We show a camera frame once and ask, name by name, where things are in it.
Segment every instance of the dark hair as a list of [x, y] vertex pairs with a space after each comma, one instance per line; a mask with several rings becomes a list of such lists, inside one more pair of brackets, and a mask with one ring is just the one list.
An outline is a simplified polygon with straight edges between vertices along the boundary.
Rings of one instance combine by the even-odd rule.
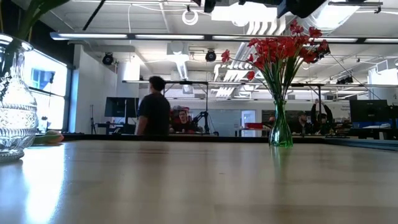
[[328, 116], [326, 114], [322, 113], [321, 119], [327, 119], [327, 118], [328, 118]]
[[164, 87], [166, 86], [166, 82], [164, 81], [164, 79], [157, 76], [150, 77], [149, 83], [152, 84], [154, 89], [157, 91], [164, 90]]
[[297, 113], [297, 116], [306, 116], [307, 114], [304, 112], [304, 111], [299, 111], [298, 113]]

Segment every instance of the column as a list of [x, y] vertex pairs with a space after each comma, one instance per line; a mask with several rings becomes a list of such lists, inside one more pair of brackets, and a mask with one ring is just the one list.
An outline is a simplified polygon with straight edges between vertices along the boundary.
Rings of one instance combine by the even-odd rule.
[[117, 97], [139, 97], [139, 84], [123, 83], [123, 80], [138, 81], [140, 74], [139, 62], [121, 62], [118, 65], [118, 84], [116, 85]]

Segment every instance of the tripod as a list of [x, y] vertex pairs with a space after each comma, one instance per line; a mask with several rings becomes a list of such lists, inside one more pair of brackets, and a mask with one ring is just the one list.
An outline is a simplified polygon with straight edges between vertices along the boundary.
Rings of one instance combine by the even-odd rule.
[[95, 123], [94, 123], [94, 105], [90, 105], [90, 110], [91, 110], [91, 134], [93, 134], [93, 131], [95, 134], [97, 134], [97, 131], [95, 130]]

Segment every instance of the green leaf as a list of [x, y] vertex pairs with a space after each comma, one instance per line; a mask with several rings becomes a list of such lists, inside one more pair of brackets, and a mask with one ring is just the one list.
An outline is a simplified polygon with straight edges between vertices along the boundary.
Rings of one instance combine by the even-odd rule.
[[69, 0], [32, 0], [25, 12], [24, 19], [16, 37], [24, 40], [29, 33], [30, 28], [40, 19], [41, 16], [68, 1]]

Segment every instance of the window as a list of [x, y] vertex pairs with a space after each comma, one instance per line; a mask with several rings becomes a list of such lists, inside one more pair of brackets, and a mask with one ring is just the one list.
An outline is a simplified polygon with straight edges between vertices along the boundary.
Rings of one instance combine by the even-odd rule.
[[36, 98], [40, 132], [66, 129], [67, 66], [33, 50], [25, 53], [23, 77]]

